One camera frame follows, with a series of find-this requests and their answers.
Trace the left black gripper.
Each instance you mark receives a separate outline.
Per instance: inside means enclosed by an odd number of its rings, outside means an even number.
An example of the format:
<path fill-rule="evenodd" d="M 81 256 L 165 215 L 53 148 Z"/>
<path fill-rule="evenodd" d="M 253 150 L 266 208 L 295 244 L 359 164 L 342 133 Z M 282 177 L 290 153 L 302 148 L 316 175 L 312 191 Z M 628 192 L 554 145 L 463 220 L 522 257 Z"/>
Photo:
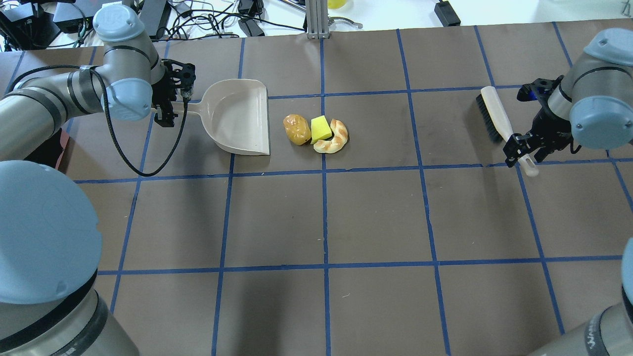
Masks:
<path fill-rule="evenodd" d="M 154 123 L 162 128 L 174 128 L 177 114 L 172 102 L 176 101 L 180 92 L 183 102 L 189 102 L 193 95 L 196 81 L 196 66 L 182 63 L 174 59 L 160 59 L 158 81 L 152 84 L 152 107 Z"/>

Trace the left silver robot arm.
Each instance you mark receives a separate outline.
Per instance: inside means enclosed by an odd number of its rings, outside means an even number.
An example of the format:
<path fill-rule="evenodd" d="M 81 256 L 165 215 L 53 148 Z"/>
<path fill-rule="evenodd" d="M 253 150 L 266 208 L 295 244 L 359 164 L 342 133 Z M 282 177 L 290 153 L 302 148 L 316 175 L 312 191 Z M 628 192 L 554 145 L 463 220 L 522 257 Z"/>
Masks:
<path fill-rule="evenodd" d="M 475 90 L 405 92 L 491 28 L 159 45 L 201 73 L 262 78 L 271 155 L 232 155 L 188 115 L 152 178 L 102 114 L 62 171 L 102 232 L 98 290 L 143 356 L 522 356 L 540 265 L 525 178 L 488 165 Z"/>

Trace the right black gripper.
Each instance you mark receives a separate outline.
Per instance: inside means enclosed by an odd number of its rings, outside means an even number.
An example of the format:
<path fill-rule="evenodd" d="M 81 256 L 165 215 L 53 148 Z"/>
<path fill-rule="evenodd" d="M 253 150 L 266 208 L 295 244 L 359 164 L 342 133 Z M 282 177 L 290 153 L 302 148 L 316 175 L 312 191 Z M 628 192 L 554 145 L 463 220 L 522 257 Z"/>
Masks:
<path fill-rule="evenodd" d="M 531 129 L 525 134 L 527 139 L 519 133 L 508 136 L 503 147 L 508 168 L 515 167 L 520 158 L 531 152 L 535 151 L 534 160 L 540 164 L 554 151 L 574 145 L 570 122 L 556 115 L 548 104 L 550 97 L 559 91 L 563 78 L 563 75 L 554 80 L 538 78 L 532 83 L 523 84 L 518 91 L 518 101 L 537 101 L 541 108 L 532 120 Z"/>

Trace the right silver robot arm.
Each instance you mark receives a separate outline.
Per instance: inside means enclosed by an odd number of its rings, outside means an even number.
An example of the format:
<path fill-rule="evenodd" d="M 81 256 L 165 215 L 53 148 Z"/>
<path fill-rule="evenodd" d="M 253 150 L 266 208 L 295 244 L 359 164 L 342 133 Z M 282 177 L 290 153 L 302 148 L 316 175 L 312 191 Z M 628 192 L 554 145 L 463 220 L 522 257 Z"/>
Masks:
<path fill-rule="evenodd" d="M 517 94 L 536 100 L 540 111 L 525 134 L 513 134 L 504 147 L 508 159 L 534 153 L 542 162 L 556 150 L 611 150 L 631 143 L 633 33 L 601 30 L 584 47 L 566 75 L 536 79 Z M 621 300 L 587 322 L 537 349 L 535 356 L 630 356 L 633 353 L 632 241 L 620 264 Z"/>

